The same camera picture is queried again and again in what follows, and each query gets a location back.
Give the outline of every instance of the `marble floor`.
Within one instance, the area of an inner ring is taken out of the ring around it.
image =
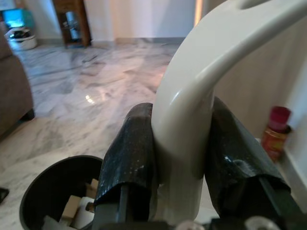
[[[153,102],[176,44],[119,45],[108,49],[39,46],[17,52],[27,72],[36,118],[0,141],[0,228],[22,229],[22,196],[46,167],[74,155],[103,158],[127,112]],[[204,183],[197,220],[216,216]]]

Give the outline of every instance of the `sofa leg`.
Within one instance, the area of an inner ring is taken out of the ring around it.
[[[34,110],[31,109],[29,112],[27,112],[22,118],[21,120],[25,120],[25,121],[30,121],[35,117],[35,113]]]

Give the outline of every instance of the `wooden cabinet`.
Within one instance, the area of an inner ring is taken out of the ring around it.
[[[83,0],[53,0],[65,47],[88,46],[91,34]]]

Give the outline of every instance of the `white curved handle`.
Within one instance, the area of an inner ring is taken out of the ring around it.
[[[229,0],[207,14],[179,47],[152,114],[160,173],[169,188],[170,222],[193,218],[199,208],[214,85],[239,60],[306,14],[307,0]]]

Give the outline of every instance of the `black plastic bin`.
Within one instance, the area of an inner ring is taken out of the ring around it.
[[[30,184],[20,205],[20,221],[25,230],[41,230],[46,215],[59,221],[70,195],[85,196],[85,183],[99,179],[102,159],[75,156],[44,170]]]

